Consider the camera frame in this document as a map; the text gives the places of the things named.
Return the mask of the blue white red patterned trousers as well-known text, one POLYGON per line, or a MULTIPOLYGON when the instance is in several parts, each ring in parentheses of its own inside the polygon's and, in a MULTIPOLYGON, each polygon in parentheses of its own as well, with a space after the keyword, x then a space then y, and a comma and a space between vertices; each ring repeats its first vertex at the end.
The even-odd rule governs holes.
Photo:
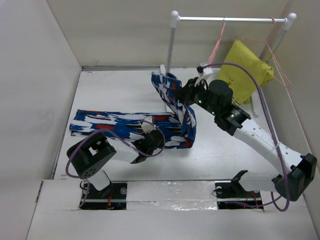
POLYGON ((151 84, 170 112, 112 112, 78 109, 69 124, 72 136, 88 136, 100 129, 109 129, 124 140, 138 140, 143 135, 142 120, 153 117, 154 124, 165 136, 166 149, 189 149, 196 139, 197 120, 194 110, 174 97, 182 82, 171 73, 153 72, 151 84))

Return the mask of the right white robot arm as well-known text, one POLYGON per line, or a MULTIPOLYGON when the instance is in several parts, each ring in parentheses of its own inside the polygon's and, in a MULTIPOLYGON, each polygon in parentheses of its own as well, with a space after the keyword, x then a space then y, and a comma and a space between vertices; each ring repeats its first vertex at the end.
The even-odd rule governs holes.
POLYGON ((233 178, 232 193, 243 197, 255 190, 277 192, 297 201, 315 178, 317 158, 275 143, 246 111, 232 104, 233 91, 226 82, 213 80, 208 85, 195 82, 195 78, 189 79, 184 87, 173 92, 174 97, 184 106, 196 104, 212 114, 221 130, 250 146, 277 170, 269 174, 240 171, 233 178))

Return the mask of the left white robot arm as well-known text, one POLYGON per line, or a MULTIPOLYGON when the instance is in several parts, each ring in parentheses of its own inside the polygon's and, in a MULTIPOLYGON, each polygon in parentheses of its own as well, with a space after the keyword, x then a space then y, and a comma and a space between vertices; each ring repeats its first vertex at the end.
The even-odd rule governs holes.
POLYGON ((132 143, 107 129, 97 130, 68 149, 65 173, 71 178, 85 180, 87 191, 104 199, 111 194, 113 185, 102 170, 109 160, 139 164, 159 155, 164 146, 165 136, 160 130, 144 132, 142 138, 132 143))

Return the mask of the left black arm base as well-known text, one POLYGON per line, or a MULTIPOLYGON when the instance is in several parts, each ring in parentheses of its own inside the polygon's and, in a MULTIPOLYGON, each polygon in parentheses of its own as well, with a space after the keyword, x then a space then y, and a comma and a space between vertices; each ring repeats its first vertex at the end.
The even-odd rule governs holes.
POLYGON ((127 209, 127 182, 113 182, 102 191, 98 191, 88 183, 81 183, 82 190, 79 208, 82 210, 126 210, 127 209))

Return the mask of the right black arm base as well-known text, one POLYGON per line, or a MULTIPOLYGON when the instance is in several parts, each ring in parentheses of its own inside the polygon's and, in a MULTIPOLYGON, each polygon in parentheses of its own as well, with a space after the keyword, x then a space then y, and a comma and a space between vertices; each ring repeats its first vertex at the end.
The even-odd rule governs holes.
POLYGON ((264 210, 261 193, 246 191, 240 180, 247 170, 241 170, 232 179, 215 181, 215 189, 211 194, 216 197, 219 210, 264 210))

